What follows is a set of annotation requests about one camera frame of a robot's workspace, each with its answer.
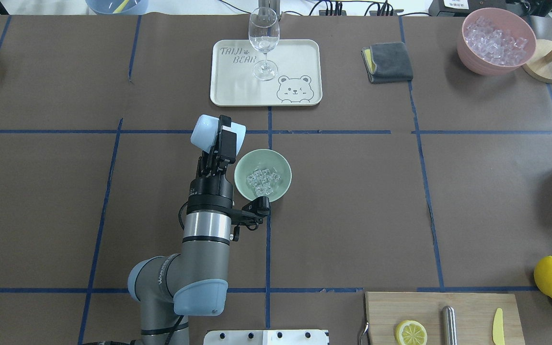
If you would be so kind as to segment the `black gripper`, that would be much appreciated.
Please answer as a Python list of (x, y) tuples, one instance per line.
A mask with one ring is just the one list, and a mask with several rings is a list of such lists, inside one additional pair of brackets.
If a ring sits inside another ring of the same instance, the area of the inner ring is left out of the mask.
[(233, 186), (226, 173), (237, 157), (237, 134), (229, 116), (218, 118), (217, 135), (212, 155), (198, 159), (195, 179), (190, 184), (188, 207), (232, 207)]

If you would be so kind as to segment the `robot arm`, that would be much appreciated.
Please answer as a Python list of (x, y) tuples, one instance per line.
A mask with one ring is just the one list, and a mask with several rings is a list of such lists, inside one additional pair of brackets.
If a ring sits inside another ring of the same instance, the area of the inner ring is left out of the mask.
[(181, 252), (136, 264), (127, 288), (140, 304), (141, 337), (134, 345), (187, 345), (188, 317), (219, 316), (228, 290), (233, 186), (238, 134), (228, 116), (201, 116), (191, 141), (202, 150), (191, 182)]

